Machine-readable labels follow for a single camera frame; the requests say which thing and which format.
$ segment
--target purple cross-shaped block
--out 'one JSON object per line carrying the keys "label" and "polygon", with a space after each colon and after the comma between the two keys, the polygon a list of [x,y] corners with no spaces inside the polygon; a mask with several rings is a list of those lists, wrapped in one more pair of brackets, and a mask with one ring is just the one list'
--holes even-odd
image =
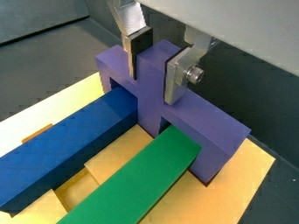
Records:
{"label": "purple cross-shaped block", "polygon": [[163,40],[138,55],[137,80],[129,74],[127,53],[119,45],[96,57],[105,91],[117,84],[138,97],[138,122],[153,137],[169,121],[202,146],[193,174],[209,183],[229,162],[250,129],[190,89],[171,106],[165,102],[166,61],[181,48]]}

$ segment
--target yellow surface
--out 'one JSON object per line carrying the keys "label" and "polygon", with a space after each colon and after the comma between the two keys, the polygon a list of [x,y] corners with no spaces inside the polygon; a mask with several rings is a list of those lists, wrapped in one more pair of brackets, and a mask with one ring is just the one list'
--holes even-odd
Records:
{"label": "yellow surface", "polygon": [[237,224],[275,159],[247,139],[206,187],[187,171],[142,224]]}
{"label": "yellow surface", "polygon": [[8,213],[0,213],[3,224],[54,224],[67,214],[67,211],[50,190],[14,218]]}
{"label": "yellow surface", "polygon": [[67,211],[70,211],[90,196],[98,187],[98,181],[84,168],[55,191]]}
{"label": "yellow surface", "polygon": [[0,157],[47,124],[58,123],[103,95],[99,73],[0,122]]}
{"label": "yellow surface", "polygon": [[102,185],[137,153],[151,143],[153,138],[135,126],[87,163],[86,167]]}

